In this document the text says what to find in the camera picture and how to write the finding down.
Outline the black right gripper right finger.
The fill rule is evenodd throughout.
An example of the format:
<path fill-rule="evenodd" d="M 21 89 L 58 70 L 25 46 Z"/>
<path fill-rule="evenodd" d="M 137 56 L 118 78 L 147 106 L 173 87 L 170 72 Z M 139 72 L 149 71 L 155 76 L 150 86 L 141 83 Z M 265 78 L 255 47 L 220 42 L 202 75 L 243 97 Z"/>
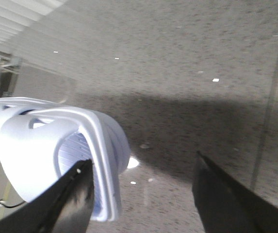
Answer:
<path fill-rule="evenodd" d="M 207 233 L 278 233 L 278 208 L 199 151 L 192 193 Z"/>

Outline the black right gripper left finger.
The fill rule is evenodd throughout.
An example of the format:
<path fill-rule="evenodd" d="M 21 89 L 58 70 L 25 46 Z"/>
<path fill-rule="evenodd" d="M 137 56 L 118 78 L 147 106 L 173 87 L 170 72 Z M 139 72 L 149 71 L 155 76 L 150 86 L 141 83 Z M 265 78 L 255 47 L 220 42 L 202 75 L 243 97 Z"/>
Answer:
<path fill-rule="evenodd" d="M 0 220 L 0 233 L 84 233 L 93 208 L 93 164 L 78 161 L 43 194 Z"/>

